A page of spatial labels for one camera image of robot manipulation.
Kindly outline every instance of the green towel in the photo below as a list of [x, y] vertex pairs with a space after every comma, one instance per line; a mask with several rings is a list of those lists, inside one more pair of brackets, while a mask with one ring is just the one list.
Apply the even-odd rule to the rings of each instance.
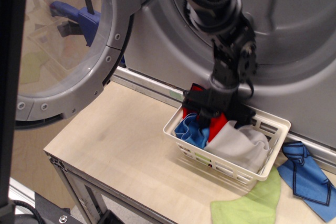
[[40, 68], [49, 60], [44, 52], [31, 52], [22, 57], [20, 70], [20, 84], [37, 82], [40, 79]]
[[275, 222], [280, 198], [280, 176], [275, 167], [244, 197], [211, 202], [213, 224], [270, 224]]

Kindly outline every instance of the red cloth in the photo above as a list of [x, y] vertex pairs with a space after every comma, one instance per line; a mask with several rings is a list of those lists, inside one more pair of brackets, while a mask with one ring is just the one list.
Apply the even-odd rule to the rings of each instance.
[[[190, 90], [196, 90], [196, 91], [203, 91], [204, 88], [198, 84], [193, 83], [193, 85], [191, 86]], [[187, 108], [182, 108], [183, 109], [183, 119], [189, 115], [190, 113], [196, 113], [196, 111], [193, 110], [188, 110]]]
[[[190, 90], [197, 90], [197, 91], [203, 91], [204, 88], [198, 84], [193, 83], [191, 86]], [[189, 115], [190, 113], [196, 113], [196, 111], [189, 110], [187, 108], [182, 108], [183, 109], [183, 119]], [[209, 125], [209, 138], [208, 138], [208, 143], [211, 142], [211, 140], [217, 135], [217, 133], [223, 128], [223, 126], [227, 123], [227, 119], [222, 113], [219, 117], [217, 118], [211, 118], [210, 125]]]
[[217, 135], [217, 133], [223, 128], [223, 126], [227, 123], [227, 119], [222, 113], [217, 118], [211, 118], [210, 126], [209, 126], [209, 139], [208, 143], [211, 142], [211, 140]]

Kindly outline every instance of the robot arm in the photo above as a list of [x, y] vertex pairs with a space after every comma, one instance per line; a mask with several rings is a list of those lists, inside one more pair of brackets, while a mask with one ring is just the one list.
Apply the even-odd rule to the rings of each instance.
[[200, 116], [211, 118], [219, 112], [231, 114], [232, 104], [238, 113], [244, 111], [243, 121], [249, 121], [251, 116], [237, 96], [241, 83], [247, 83], [253, 95], [250, 77], [257, 70], [255, 33], [241, 11], [241, 0], [186, 0], [187, 19], [213, 42], [214, 68], [209, 78], [210, 88], [184, 93], [184, 104], [198, 111]]

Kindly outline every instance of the wooden table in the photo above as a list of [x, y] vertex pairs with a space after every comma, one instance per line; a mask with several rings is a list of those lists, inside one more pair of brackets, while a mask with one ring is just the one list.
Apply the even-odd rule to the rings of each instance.
[[[112, 82], [45, 148], [87, 222], [106, 212], [101, 194], [153, 223], [207, 224], [211, 201], [248, 192], [187, 159], [164, 136], [175, 111]], [[276, 165], [284, 160], [279, 156]], [[326, 175], [336, 185], [336, 175]], [[324, 222], [281, 180], [276, 223]]]

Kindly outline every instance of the gray cloth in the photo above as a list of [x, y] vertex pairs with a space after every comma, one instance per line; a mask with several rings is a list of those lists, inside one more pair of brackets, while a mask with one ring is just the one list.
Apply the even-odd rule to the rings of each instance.
[[252, 125], [235, 129], [236, 122], [227, 122], [204, 150], [257, 173], [267, 157], [268, 140]]

